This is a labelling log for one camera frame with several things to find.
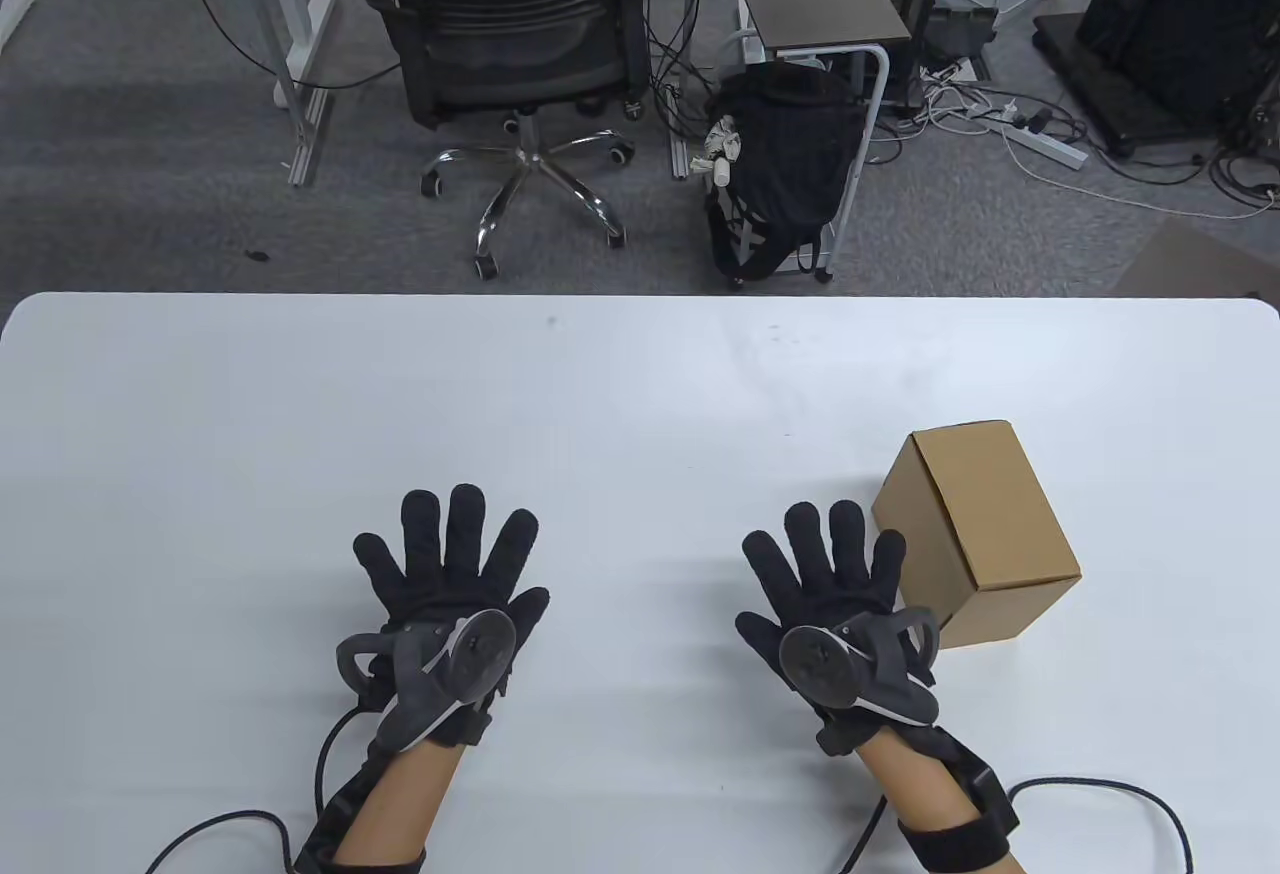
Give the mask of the person's right hand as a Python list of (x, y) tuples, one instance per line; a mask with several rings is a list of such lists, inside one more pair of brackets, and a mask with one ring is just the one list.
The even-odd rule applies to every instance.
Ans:
[(954, 759), (937, 724), (932, 664), (940, 628), (924, 608), (897, 608), (905, 537), (882, 531), (867, 548), (859, 504), (836, 502), (827, 517), (800, 502), (783, 530), (790, 554), (764, 531), (742, 541), (773, 612), (737, 614), (746, 645), (820, 718), (820, 749), (844, 756), (882, 729), (914, 752)]

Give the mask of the person's left hand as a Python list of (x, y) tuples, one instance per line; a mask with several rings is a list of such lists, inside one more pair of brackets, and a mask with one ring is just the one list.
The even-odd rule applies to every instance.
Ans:
[(481, 490), (470, 484), (453, 488), (447, 504), (415, 490), (401, 505), (402, 560), (375, 534), (353, 541), (388, 618), (378, 632), (344, 640), (337, 660), (362, 709), (380, 715), (379, 755), (426, 741), (476, 745), (549, 605), (544, 587), (517, 591), (538, 537), (535, 516), (515, 511), (483, 555), (485, 513)]

